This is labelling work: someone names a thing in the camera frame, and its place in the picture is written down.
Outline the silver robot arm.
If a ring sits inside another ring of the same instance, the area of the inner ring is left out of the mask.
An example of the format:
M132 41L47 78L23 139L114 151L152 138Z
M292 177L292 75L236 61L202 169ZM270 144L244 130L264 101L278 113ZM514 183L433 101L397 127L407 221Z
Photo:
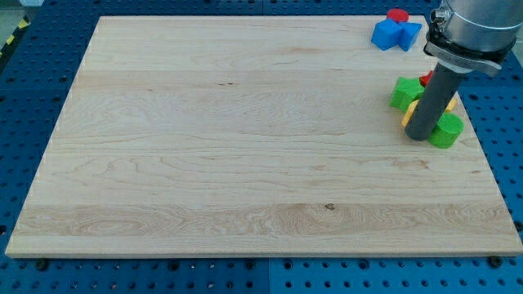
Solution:
M442 0L431 12L424 51L454 71L493 77L521 27L522 0Z

